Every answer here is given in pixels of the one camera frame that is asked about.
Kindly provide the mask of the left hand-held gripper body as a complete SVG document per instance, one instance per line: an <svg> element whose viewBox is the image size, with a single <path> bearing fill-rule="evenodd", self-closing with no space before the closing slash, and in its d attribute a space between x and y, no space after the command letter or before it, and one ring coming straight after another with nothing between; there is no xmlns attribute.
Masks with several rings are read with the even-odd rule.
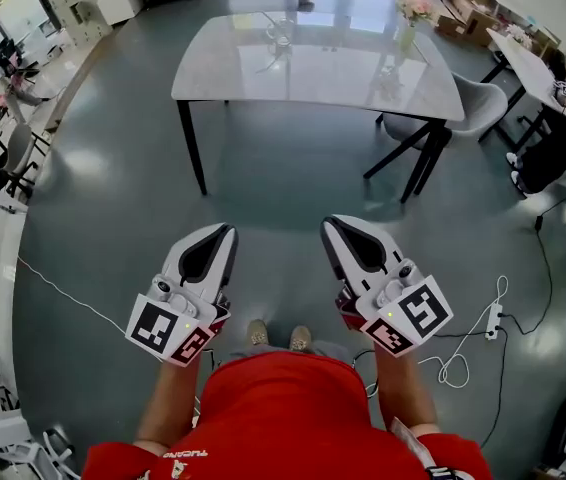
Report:
<svg viewBox="0 0 566 480"><path fill-rule="evenodd" d="M137 296L125 337L164 362L187 367L230 316L223 294L208 302L158 274L148 292Z"/></svg>

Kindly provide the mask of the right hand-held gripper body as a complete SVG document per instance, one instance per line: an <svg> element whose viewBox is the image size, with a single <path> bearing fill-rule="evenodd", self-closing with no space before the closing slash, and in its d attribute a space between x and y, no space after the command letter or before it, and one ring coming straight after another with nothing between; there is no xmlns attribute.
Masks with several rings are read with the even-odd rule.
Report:
<svg viewBox="0 0 566 480"><path fill-rule="evenodd" d="M453 317L434 277L423 275L411 260L401 261L360 295L344 287L336 306L349 329L392 356L424 344Z"/></svg>

